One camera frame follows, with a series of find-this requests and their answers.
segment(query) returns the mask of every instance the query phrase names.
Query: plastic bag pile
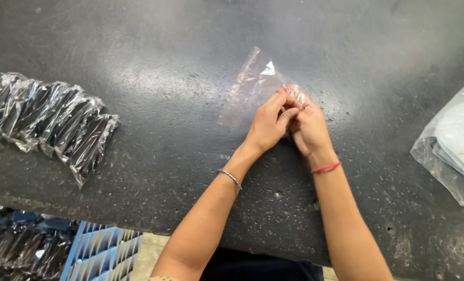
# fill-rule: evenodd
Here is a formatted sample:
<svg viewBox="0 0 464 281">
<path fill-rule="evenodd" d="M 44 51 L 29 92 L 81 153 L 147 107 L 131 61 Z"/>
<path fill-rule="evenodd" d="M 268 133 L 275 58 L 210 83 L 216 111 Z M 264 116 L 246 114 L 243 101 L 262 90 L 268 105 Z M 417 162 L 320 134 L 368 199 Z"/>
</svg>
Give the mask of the plastic bag pile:
<svg viewBox="0 0 464 281">
<path fill-rule="evenodd" d="M 101 114 L 103 108 L 78 85 L 0 72 L 0 145 L 6 141 L 24 152 L 57 155 L 81 189 L 119 125 L 117 115 Z"/>
<path fill-rule="evenodd" d="M 464 87 L 426 125 L 411 155 L 464 206 Z"/>
<path fill-rule="evenodd" d="M 59 280 L 78 223 L 0 207 L 0 281 Z"/>
</svg>

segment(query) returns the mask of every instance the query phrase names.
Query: plastic packaging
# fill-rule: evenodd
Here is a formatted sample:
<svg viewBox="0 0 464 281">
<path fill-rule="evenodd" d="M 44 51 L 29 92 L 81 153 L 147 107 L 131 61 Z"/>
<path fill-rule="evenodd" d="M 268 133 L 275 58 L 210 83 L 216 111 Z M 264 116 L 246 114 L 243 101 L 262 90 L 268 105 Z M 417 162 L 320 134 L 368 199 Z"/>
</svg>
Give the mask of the plastic packaging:
<svg viewBox="0 0 464 281">
<path fill-rule="evenodd" d="M 464 87 L 426 125 L 411 155 L 464 206 Z"/>
<path fill-rule="evenodd" d="M 0 280 L 58 280 L 78 223 L 0 209 Z"/>
<path fill-rule="evenodd" d="M 57 155 L 80 189 L 119 125 L 117 115 L 100 114 L 102 109 L 104 103 L 78 85 L 0 73 L 0 145 L 6 140 L 24 152 Z"/>
<path fill-rule="evenodd" d="M 275 93 L 278 88 L 288 88 L 287 93 L 295 97 L 302 106 L 306 96 L 298 84 L 281 74 L 273 60 L 260 48 L 254 47 L 237 76 L 227 103 L 223 107 L 218 123 L 230 126 L 249 126 L 250 119 L 258 107 Z"/>
<path fill-rule="evenodd" d="M 119 117 L 117 115 L 98 115 L 88 125 L 78 149 L 75 150 L 70 159 L 63 159 L 65 163 L 69 163 L 69 168 L 73 171 L 80 189 L 87 176 L 102 161 L 107 142 L 118 125 Z"/>
</svg>

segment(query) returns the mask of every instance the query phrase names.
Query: hand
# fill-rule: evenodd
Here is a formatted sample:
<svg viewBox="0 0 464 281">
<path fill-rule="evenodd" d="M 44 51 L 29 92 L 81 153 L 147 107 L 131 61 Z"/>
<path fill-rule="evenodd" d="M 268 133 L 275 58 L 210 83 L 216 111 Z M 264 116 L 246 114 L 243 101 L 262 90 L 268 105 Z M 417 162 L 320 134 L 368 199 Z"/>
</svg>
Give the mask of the hand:
<svg viewBox="0 0 464 281">
<path fill-rule="evenodd" d="M 286 91 L 299 91 L 287 85 Z M 319 154 L 333 151 L 329 132 L 320 108 L 305 94 L 304 110 L 299 112 L 290 130 L 299 151 L 305 157 L 317 158 Z"/>
<path fill-rule="evenodd" d="M 286 133 L 289 121 L 302 110 L 301 104 L 284 89 L 277 89 L 256 111 L 244 144 L 261 154 L 271 149 Z"/>
</svg>

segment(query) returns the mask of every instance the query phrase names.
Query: red string bracelet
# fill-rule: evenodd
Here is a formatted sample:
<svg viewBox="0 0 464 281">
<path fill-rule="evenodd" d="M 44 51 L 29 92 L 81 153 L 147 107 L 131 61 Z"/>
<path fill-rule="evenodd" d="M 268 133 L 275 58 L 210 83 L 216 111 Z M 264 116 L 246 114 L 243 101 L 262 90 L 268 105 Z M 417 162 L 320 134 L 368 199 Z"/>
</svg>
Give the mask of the red string bracelet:
<svg viewBox="0 0 464 281">
<path fill-rule="evenodd" d="M 318 172 L 323 171 L 323 170 L 332 169 L 332 168 L 334 168 L 334 167 L 338 167 L 339 165 L 341 165 L 341 162 L 338 162 L 338 163 L 333 164 L 333 165 L 331 165 L 331 166 L 327 166 L 327 167 L 323 167 L 323 168 L 319 168 L 319 169 L 313 169 L 313 170 L 312 170 L 312 174 L 313 174 L 313 173 L 318 173 Z"/>
</svg>

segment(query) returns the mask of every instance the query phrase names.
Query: dark table surface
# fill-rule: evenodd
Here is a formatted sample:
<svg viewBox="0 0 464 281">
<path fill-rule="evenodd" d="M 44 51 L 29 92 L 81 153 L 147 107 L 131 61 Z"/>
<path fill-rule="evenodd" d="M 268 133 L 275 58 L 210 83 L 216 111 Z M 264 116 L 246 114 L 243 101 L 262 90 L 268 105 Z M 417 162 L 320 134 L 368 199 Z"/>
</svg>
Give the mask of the dark table surface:
<svg viewBox="0 0 464 281">
<path fill-rule="evenodd" d="M 323 107 L 393 274 L 464 280 L 464 208 L 409 154 L 464 85 L 464 0 L 0 0 L 0 71 L 79 84 L 122 120 L 82 191 L 59 161 L 0 148 L 0 204 L 171 234 L 246 135 L 217 118 L 253 46 Z M 222 246 L 329 265 L 292 146 L 243 186 Z"/>
</svg>

